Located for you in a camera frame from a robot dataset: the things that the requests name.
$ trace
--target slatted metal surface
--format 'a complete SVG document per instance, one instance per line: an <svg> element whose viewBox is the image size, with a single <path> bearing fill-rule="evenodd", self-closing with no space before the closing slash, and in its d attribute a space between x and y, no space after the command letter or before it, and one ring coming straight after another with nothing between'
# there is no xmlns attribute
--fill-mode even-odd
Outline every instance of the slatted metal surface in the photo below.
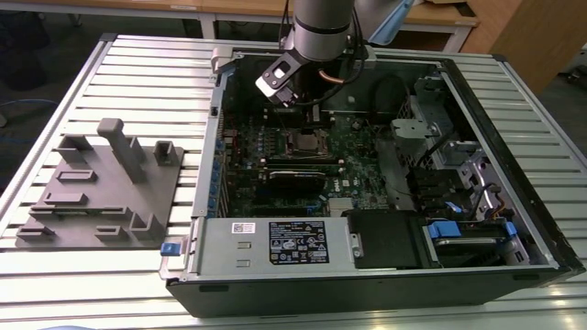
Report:
<svg viewBox="0 0 587 330"><path fill-rule="evenodd" d="M213 85L209 57L217 45L272 48L270 43L197 41L182 38L118 36L100 50L98 64L71 95L70 105L46 148L58 135L87 134L93 144L102 117L121 118L124 132L152 146L160 138L185 148L174 192L168 237L189 229L194 179L201 160L206 110ZM380 50L380 54L445 57L430 52ZM520 83L490 56L458 54L462 71L488 116L524 169L548 210L581 259L587 259L587 172L584 158L568 145L550 118L532 103ZM39 198L57 153L47 152L19 187L18 199L1 220L6 229L0 248L13 248L17 227ZM293 318L198 320L172 299L158 278L157 251L0 253L0 329L39 329L79 325L101 329L221 327L288 329L496 329L536 327L584 329L587 275L548 288L525 289L476 307L410 309L385 313L345 313ZM169 268L182 267L172 258Z"/></svg>

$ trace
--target power supply label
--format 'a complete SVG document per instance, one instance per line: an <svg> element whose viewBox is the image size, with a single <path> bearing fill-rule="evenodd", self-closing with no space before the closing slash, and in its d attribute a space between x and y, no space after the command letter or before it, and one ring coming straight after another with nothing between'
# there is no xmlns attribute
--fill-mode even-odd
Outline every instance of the power supply label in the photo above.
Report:
<svg viewBox="0 0 587 330"><path fill-rule="evenodd" d="M268 259L273 265L328 263L324 222L269 222Z"/></svg>

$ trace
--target white label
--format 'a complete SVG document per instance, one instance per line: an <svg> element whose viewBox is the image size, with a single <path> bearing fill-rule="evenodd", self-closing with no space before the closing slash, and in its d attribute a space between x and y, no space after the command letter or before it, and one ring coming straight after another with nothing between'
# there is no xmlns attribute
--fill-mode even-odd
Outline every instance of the white label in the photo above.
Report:
<svg viewBox="0 0 587 330"><path fill-rule="evenodd" d="M196 7L193 7L192 5L170 5L169 6L172 9L182 9L182 10L194 10Z"/></svg>
<svg viewBox="0 0 587 330"><path fill-rule="evenodd" d="M254 222L232 222L233 234L253 234Z"/></svg>
<svg viewBox="0 0 587 330"><path fill-rule="evenodd" d="M474 22L457 21L457 22L454 22L454 24L457 24L457 25L474 25L476 23Z"/></svg>

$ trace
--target copper pipe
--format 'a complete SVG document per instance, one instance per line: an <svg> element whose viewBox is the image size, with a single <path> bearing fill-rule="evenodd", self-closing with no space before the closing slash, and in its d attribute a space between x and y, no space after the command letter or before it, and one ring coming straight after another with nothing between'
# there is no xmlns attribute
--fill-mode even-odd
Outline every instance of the copper pipe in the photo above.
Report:
<svg viewBox="0 0 587 330"><path fill-rule="evenodd" d="M318 75L321 77L321 79L324 79L326 82L341 85L345 83L344 79L340 78L333 78L330 76L326 75L326 73L324 72L324 70L318 70Z"/></svg>

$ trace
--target wooden table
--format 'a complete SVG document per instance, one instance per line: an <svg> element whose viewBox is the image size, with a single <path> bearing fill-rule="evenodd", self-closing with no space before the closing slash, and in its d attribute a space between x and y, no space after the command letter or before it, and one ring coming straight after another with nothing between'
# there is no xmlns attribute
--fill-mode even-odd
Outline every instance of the wooden table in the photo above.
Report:
<svg viewBox="0 0 587 330"><path fill-rule="evenodd" d="M278 23L285 0L201 0L200 21L205 39L216 38L216 21L246 21ZM293 13L289 2L289 14ZM414 6L401 25L402 31L449 34L442 51L457 52L470 28L478 25L476 17L465 17L453 5L422 3Z"/></svg>
<svg viewBox="0 0 587 330"><path fill-rule="evenodd" d="M284 4L285 0L9 0L0 2L0 10L197 19L204 38L216 39L217 21L278 23ZM457 52L477 24L478 19L462 16L452 5L422 3L410 9L401 30L449 34L444 51Z"/></svg>

